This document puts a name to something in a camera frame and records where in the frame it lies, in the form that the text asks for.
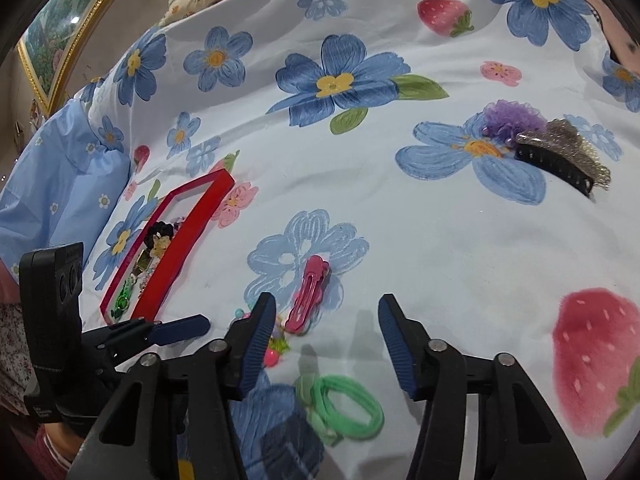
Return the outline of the green leaf hair clip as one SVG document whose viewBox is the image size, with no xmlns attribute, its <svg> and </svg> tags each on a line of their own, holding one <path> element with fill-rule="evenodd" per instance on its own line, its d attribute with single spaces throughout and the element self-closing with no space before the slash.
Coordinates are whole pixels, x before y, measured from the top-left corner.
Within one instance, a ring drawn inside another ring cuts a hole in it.
<svg viewBox="0 0 640 480">
<path fill-rule="evenodd" d="M 114 306 L 111 308 L 111 318 L 114 322 L 118 322 L 128 312 L 136 281 L 137 279 L 134 277 L 134 274 L 130 274 L 124 281 L 124 284 L 122 284 Z"/>
</svg>

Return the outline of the yellow claw clip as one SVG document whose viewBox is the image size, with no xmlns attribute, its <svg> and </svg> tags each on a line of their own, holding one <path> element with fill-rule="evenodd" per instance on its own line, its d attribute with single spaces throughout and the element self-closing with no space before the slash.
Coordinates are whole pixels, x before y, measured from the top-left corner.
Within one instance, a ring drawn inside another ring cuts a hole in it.
<svg viewBox="0 0 640 480">
<path fill-rule="evenodd" d="M 150 249 L 152 259 L 162 258 L 170 243 L 171 238 L 168 235 L 160 236 L 160 234 L 155 234 L 152 237 L 152 247 Z"/>
</svg>

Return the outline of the black velvet scrunchie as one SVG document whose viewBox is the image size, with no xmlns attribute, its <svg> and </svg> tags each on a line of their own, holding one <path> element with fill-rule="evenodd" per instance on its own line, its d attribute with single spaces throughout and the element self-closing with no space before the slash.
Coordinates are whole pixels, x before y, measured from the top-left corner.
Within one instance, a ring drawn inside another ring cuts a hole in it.
<svg viewBox="0 0 640 480">
<path fill-rule="evenodd" d="M 146 232 L 145 234 L 145 247 L 149 250 L 152 250 L 154 248 L 156 240 L 161 240 L 164 237 L 167 237 L 168 240 L 172 240 L 172 238 L 174 237 L 174 233 L 174 226 L 171 223 L 157 221 L 148 229 L 148 232 Z"/>
</svg>

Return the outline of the pink snap hair clip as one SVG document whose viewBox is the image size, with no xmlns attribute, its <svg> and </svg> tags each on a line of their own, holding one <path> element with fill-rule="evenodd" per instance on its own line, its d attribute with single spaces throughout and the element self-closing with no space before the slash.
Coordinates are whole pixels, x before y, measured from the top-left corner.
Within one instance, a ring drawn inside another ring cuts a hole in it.
<svg viewBox="0 0 640 480">
<path fill-rule="evenodd" d="M 319 255 L 312 255 L 305 263 L 302 284 L 294 295 L 293 307 L 284 323 L 284 329 L 294 335 L 303 335 L 310 327 L 311 318 L 321 304 L 324 283 L 330 274 L 330 265 Z"/>
</svg>

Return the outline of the red shallow tray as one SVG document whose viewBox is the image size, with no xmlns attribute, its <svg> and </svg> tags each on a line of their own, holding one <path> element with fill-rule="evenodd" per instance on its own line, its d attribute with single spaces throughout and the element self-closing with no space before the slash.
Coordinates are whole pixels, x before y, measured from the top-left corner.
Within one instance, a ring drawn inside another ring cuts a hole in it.
<svg viewBox="0 0 640 480">
<path fill-rule="evenodd" d="M 169 192 L 134 237 L 100 303 L 102 318 L 153 321 L 209 220 L 234 187 L 218 169 Z"/>
</svg>

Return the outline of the light blue pillow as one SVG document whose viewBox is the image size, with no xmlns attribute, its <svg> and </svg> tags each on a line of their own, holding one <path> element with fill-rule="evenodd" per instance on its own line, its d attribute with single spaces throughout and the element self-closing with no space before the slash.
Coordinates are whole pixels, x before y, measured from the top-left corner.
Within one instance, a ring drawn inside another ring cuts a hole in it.
<svg viewBox="0 0 640 480">
<path fill-rule="evenodd" d="M 14 281 L 21 258 L 73 243 L 88 258 L 129 178 L 130 159 L 91 128 L 77 100 L 36 132 L 1 192 L 1 262 Z"/>
</svg>

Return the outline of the gold framed painting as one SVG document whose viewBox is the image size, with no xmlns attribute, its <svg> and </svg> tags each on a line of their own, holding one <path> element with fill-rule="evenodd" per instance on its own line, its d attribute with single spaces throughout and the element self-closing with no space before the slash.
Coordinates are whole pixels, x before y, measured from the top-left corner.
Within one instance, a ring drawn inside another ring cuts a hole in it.
<svg viewBox="0 0 640 480">
<path fill-rule="evenodd" d="M 17 44 L 43 114 L 62 104 L 78 55 L 112 0 L 48 0 Z"/>
</svg>

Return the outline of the black glitter claw clip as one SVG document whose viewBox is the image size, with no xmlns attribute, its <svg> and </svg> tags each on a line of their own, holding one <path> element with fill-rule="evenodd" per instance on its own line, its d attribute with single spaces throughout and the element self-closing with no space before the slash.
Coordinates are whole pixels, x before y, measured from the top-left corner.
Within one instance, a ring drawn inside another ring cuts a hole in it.
<svg viewBox="0 0 640 480">
<path fill-rule="evenodd" d="M 600 162 L 593 145 L 566 119 L 553 119 L 544 130 L 515 137 L 515 158 L 563 180 L 589 197 L 594 188 L 611 184 L 611 170 Z"/>
</svg>

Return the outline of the floral bed sheet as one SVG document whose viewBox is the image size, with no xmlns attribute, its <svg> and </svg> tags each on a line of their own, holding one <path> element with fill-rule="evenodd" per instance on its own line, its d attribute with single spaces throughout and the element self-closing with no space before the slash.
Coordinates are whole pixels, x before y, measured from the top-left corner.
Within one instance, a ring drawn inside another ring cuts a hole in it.
<svg viewBox="0 0 640 480">
<path fill-rule="evenodd" d="M 483 110 L 568 120 L 611 170 L 589 197 L 484 136 Z M 461 352 L 513 353 L 590 479 L 639 430 L 639 78 L 587 0 L 224 0 L 127 49 L 91 125 L 147 146 L 94 246 L 100 303 L 153 198 L 234 160 L 235 187 L 186 259 L 163 318 L 222 334 L 270 292 L 291 310 L 312 255 L 330 265 L 310 330 L 271 371 L 363 383 L 385 413 L 326 473 L 399 479 L 421 410 L 402 393 L 378 300 Z"/>
</svg>

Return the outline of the purple flower hair clip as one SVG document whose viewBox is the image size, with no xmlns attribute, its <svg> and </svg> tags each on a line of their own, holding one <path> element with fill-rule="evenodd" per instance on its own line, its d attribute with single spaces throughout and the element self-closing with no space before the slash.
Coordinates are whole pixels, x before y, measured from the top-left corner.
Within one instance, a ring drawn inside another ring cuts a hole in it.
<svg viewBox="0 0 640 480">
<path fill-rule="evenodd" d="M 513 148 L 519 133 L 542 131 L 547 121 L 540 111 L 528 103 L 498 100 L 489 103 L 483 110 L 484 136 L 489 136 L 507 148 Z"/>
</svg>

